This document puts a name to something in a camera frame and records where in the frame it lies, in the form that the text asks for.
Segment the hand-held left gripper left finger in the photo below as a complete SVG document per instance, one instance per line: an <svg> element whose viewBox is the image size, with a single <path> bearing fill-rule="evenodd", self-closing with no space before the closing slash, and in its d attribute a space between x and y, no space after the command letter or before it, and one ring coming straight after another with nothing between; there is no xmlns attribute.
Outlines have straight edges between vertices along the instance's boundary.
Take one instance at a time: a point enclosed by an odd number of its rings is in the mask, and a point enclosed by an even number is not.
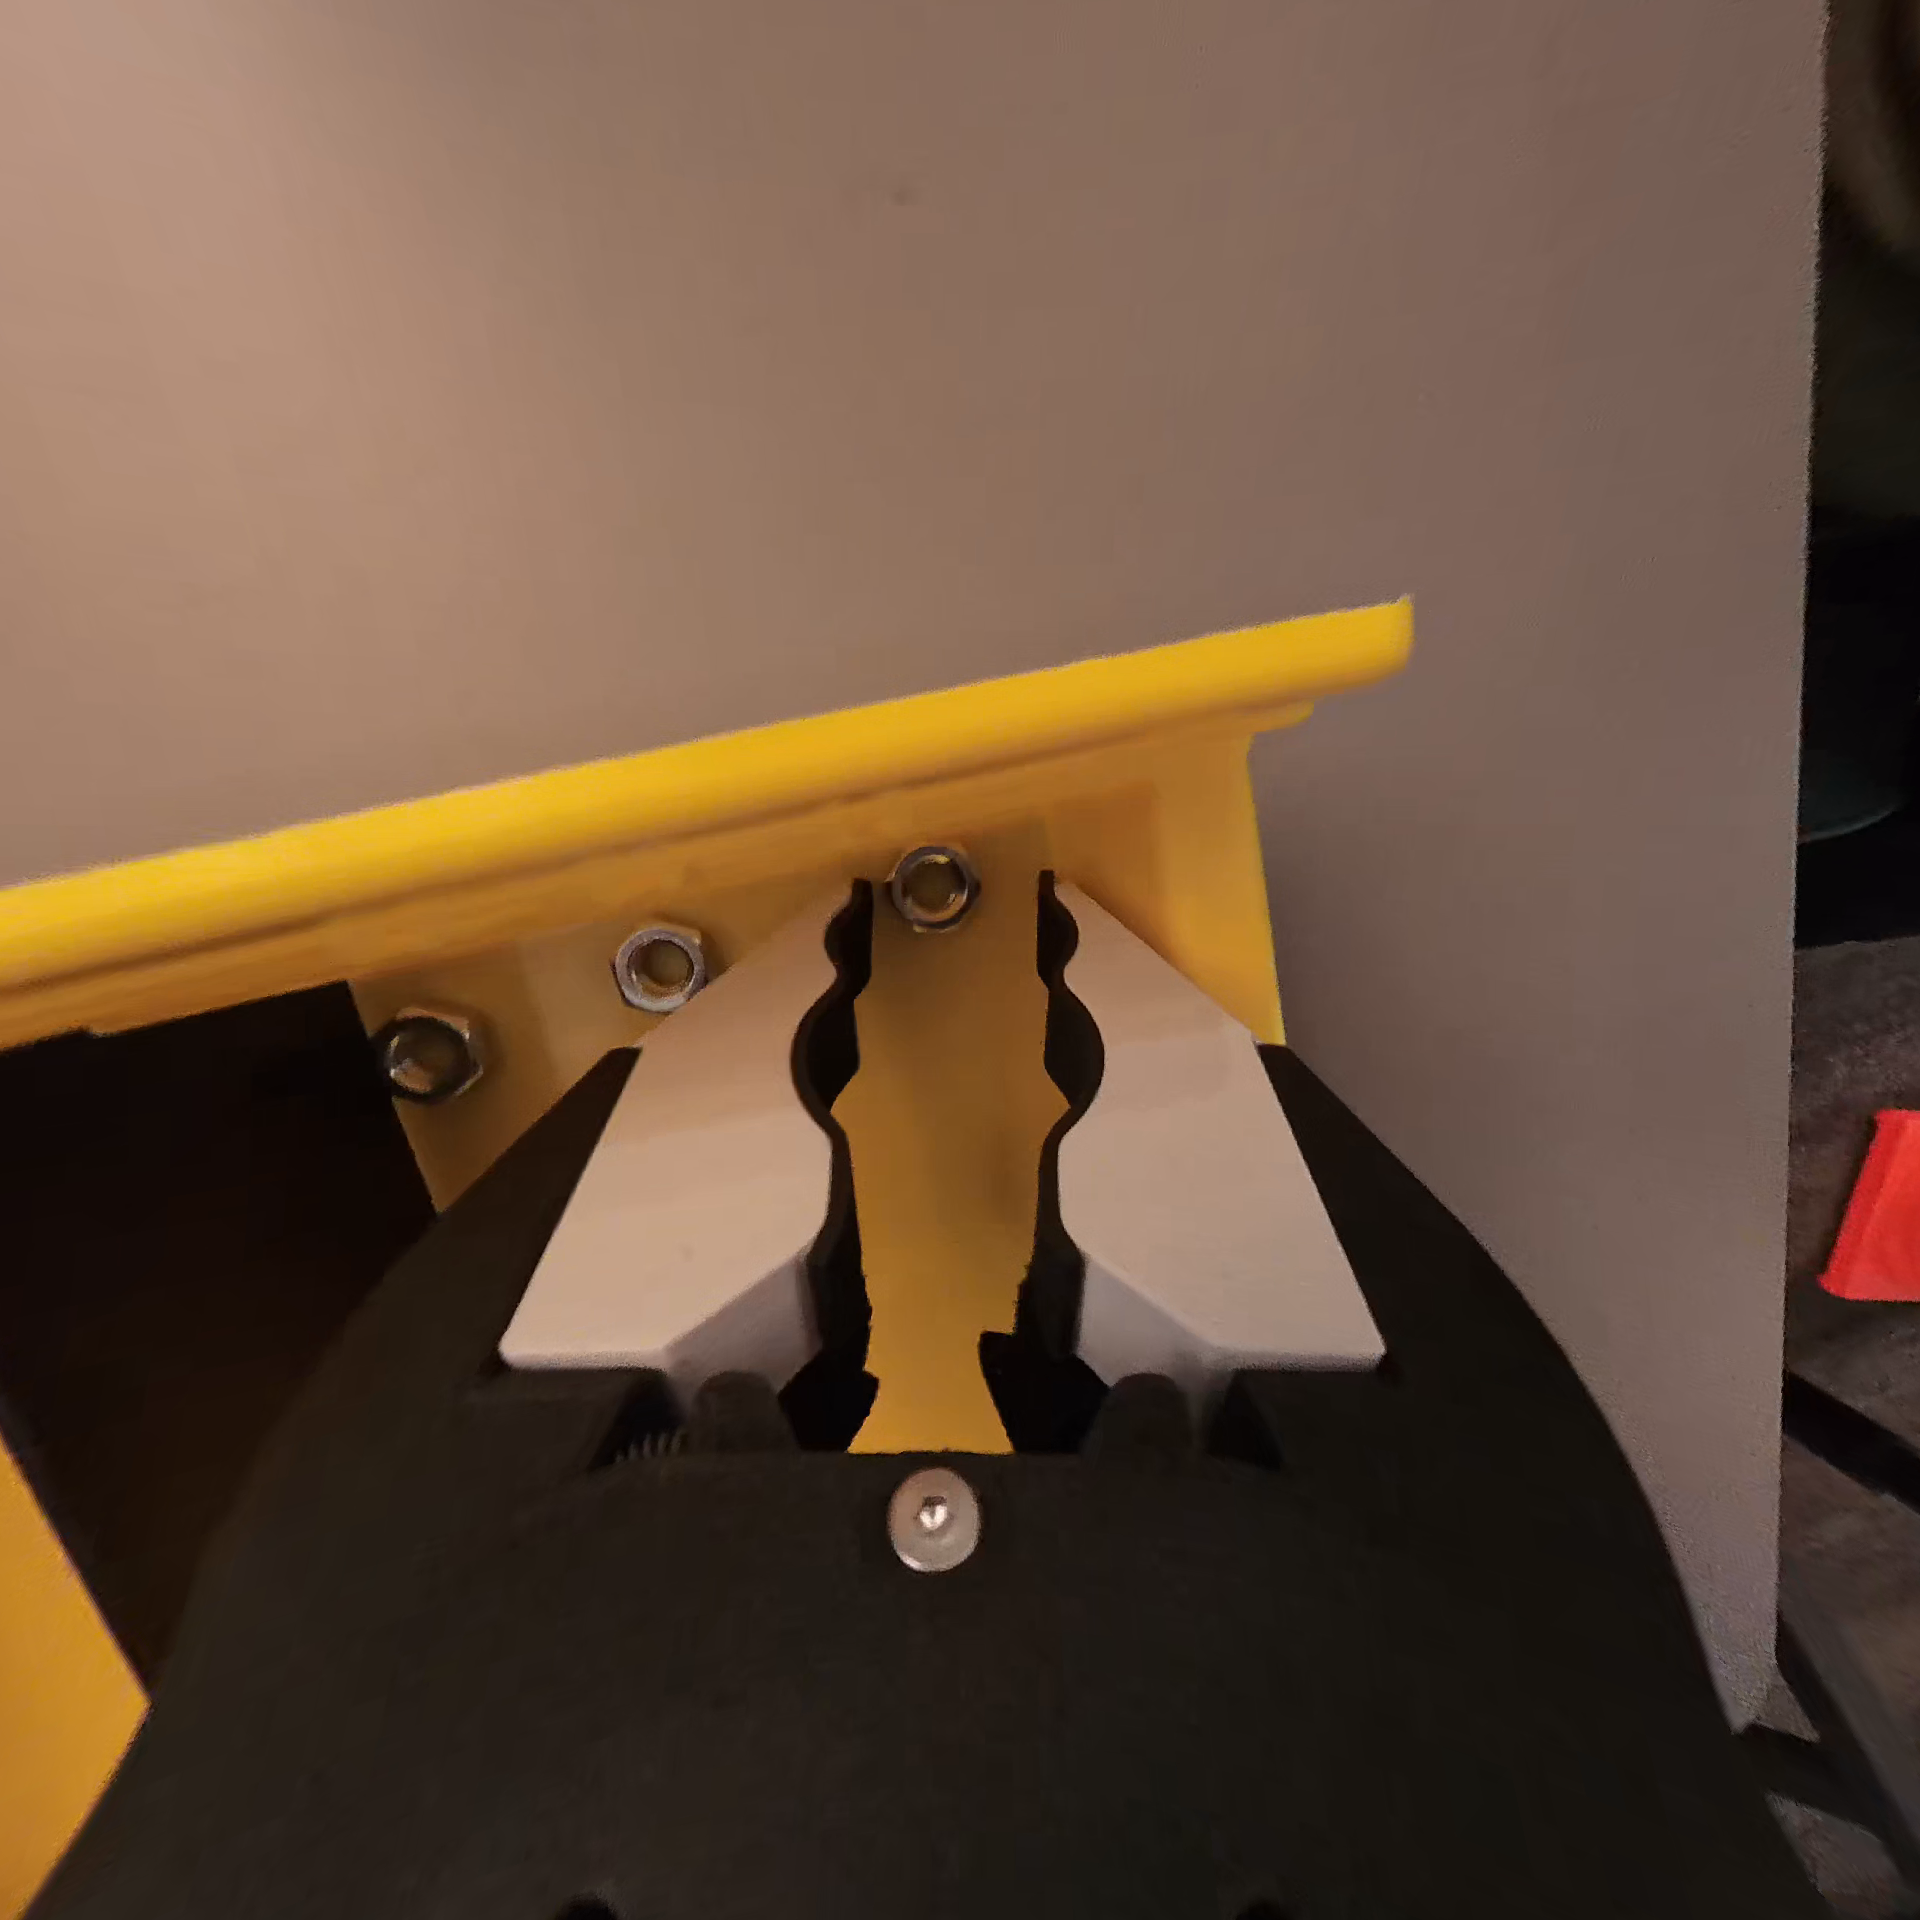
<svg viewBox="0 0 1920 1920"><path fill-rule="evenodd" d="M499 1354L633 1370L684 1410L763 1380L804 1450L869 1420L874 1304L836 1100L874 975L869 880L807 904L636 1051Z"/></svg>

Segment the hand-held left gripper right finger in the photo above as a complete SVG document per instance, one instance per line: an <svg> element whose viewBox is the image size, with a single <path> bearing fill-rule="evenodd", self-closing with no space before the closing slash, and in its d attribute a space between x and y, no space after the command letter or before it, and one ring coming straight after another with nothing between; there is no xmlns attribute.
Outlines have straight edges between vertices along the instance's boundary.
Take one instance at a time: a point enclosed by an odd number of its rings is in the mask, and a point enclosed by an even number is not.
<svg viewBox="0 0 1920 1920"><path fill-rule="evenodd" d="M1015 1323L979 1368L1017 1455L1083 1447L1153 1377L1205 1429L1240 1377L1386 1357L1255 1032L1055 871L1037 880L1041 1147Z"/></svg>

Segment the steel hex nut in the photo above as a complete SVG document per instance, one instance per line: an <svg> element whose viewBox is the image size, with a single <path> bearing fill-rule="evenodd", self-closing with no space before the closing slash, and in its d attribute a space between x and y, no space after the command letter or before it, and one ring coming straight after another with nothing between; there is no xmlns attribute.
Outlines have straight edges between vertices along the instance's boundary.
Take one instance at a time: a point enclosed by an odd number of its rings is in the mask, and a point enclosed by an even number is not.
<svg viewBox="0 0 1920 1920"><path fill-rule="evenodd" d="M973 857L956 844L908 849L887 875L899 920L916 932L949 932L967 924L980 901Z"/></svg>
<svg viewBox="0 0 1920 1920"><path fill-rule="evenodd" d="M619 996L637 1012L669 1017L712 978L705 935L672 921L636 929L611 963Z"/></svg>
<svg viewBox="0 0 1920 1920"><path fill-rule="evenodd" d="M373 1047L391 1095L416 1106L442 1106L463 1098L484 1076L490 1064L481 1023L448 1009L401 1009L375 1032Z"/></svg>

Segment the yellow plastic bin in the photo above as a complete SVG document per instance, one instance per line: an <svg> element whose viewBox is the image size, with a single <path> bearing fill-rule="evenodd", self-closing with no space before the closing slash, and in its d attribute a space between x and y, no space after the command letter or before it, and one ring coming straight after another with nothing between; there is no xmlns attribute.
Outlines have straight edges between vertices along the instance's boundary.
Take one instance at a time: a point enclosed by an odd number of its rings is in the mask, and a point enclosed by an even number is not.
<svg viewBox="0 0 1920 1920"><path fill-rule="evenodd" d="M4 1049L346 985L475 1017L487 1073L388 1090L435 1216L258 1447L140 1685L4 1441L4 1916L1245 1916L1380 1893L1312 1650L1363 1552L1280 1596L1289 1495L1153 1377L1017 1455L1043 1138L1037 880L1245 1023L1288 1093L1248 760L1404 669L1408 599L709 737L4 891ZM973 915L906 927L901 852ZM666 1020L641 927L713 983L869 880L853 1155L869 1370L851 1447L755 1377L523 1373L500 1337Z"/></svg>

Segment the black bin divider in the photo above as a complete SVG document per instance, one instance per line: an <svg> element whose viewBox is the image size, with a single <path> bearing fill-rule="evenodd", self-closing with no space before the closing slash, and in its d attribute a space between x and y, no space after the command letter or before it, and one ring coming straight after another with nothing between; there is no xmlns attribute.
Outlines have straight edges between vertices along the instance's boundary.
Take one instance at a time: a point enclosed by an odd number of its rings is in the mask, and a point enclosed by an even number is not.
<svg viewBox="0 0 1920 1920"><path fill-rule="evenodd" d="M4 1049L4 1441L140 1685L258 1447L432 1216L344 983Z"/></svg>

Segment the orange traffic cone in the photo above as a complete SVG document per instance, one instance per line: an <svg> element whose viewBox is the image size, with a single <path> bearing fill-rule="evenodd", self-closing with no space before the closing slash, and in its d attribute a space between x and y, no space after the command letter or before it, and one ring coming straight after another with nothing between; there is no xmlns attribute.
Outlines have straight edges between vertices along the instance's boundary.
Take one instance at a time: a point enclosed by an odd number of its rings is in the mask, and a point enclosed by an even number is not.
<svg viewBox="0 0 1920 1920"><path fill-rule="evenodd" d="M1847 1304L1917 1305L1917 1112L1881 1112L1818 1283Z"/></svg>

